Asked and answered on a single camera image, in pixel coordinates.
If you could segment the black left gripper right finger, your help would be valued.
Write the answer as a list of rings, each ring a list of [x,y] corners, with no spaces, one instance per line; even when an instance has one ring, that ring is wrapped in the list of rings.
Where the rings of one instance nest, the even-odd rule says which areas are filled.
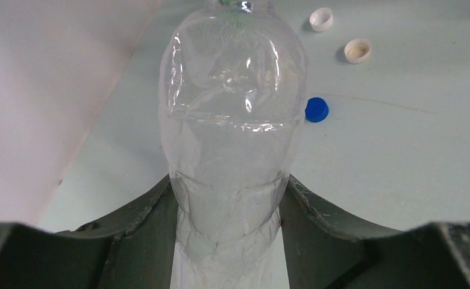
[[[293,176],[280,216],[290,288],[470,288],[470,222],[399,231],[341,209]]]

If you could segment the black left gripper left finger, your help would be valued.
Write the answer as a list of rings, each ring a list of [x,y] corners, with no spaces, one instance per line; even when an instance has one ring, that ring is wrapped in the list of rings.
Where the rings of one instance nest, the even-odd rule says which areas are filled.
[[[0,288],[169,288],[176,225],[168,177],[74,231],[0,223]]]

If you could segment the clear ribbed plastic bottle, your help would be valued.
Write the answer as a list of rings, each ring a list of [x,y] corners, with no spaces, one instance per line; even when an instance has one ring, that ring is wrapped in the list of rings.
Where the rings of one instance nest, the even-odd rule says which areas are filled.
[[[172,288],[264,288],[306,107],[307,57],[273,1],[206,1],[163,54],[178,202]]]

